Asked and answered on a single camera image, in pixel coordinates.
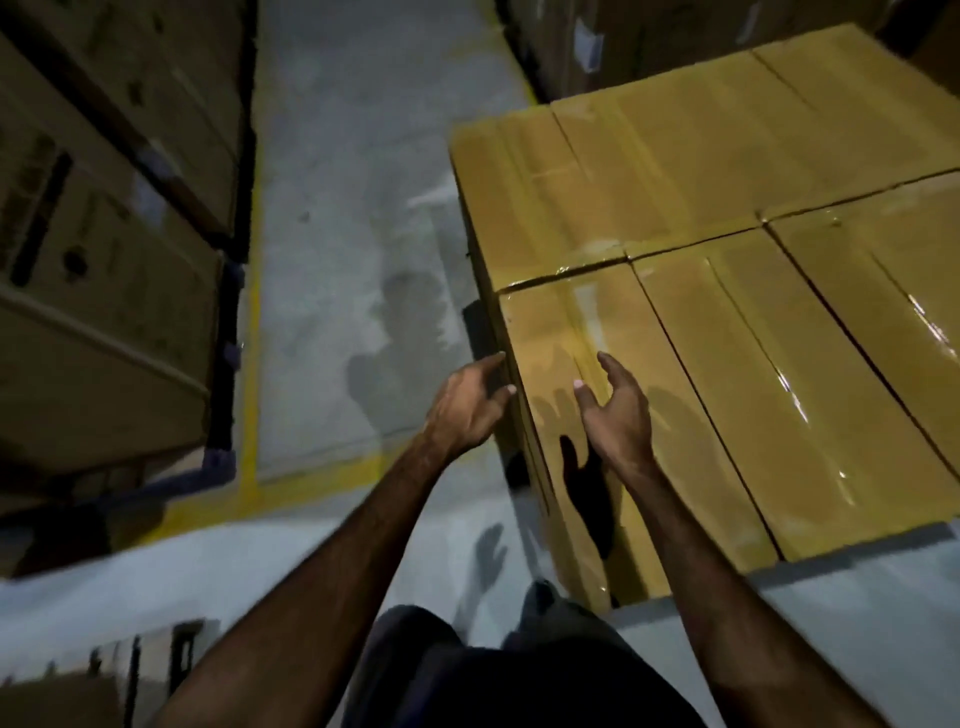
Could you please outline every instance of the white floor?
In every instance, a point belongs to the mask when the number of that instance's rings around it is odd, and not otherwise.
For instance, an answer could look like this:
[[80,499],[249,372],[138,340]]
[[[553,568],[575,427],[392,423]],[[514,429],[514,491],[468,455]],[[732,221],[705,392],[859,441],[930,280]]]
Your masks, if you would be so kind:
[[[470,358],[476,298],[449,125],[524,106],[472,0],[262,0],[263,473],[376,451],[420,424]],[[0,667],[180,619],[226,629],[364,491],[0,585]],[[513,628],[551,576],[536,506],[485,446],[444,476],[384,607],[416,603],[473,644]],[[960,543],[931,529],[756,579],[899,728],[960,715]],[[721,725],[670,600],[614,613],[631,645]]]

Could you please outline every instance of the left hand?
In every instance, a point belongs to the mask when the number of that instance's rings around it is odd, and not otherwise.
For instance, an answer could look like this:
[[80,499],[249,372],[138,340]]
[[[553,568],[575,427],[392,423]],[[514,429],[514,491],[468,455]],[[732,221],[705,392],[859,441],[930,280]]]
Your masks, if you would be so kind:
[[487,396],[487,378],[507,355],[493,354],[458,369],[444,382],[426,418],[423,433],[452,461],[487,441],[516,393],[508,384]]

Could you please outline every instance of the forearm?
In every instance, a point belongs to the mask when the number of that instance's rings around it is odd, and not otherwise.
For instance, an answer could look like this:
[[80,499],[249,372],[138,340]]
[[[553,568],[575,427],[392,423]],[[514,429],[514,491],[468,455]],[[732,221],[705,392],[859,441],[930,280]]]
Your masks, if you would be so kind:
[[217,643],[157,725],[324,725],[446,459],[415,438],[336,533]]
[[659,467],[624,474],[730,725],[885,725],[736,572]]

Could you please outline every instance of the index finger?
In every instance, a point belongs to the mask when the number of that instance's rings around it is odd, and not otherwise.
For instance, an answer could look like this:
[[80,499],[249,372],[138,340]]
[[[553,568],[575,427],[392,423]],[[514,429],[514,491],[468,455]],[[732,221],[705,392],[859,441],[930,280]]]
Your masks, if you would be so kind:
[[607,373],[607,379],[610,381],[614,390],[620,387],[636,387],[636,378],[630,373],[623,364],[618,362],[606,352],[597,353],[597,361]]
[[483,373],[484,378],[493,374],[496,371],[496,368],[503,364],[503,360],[507,358],[505,352],[493,353],[490,356],[484,356],[479,361],[474,362],[473,366],[478,367]]

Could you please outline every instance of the right hand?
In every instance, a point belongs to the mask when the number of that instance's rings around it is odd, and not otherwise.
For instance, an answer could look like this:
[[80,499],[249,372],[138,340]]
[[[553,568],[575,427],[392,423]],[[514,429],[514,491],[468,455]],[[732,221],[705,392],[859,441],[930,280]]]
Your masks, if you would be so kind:
[[601,407],[583,381],[573,382],[573,394],[580,406],[587,437],[622,480],[649,476],[657,471],[657,461],[647,398],[620,362],[605,352],[599,352],[597,360],[613,388],[609,402]]

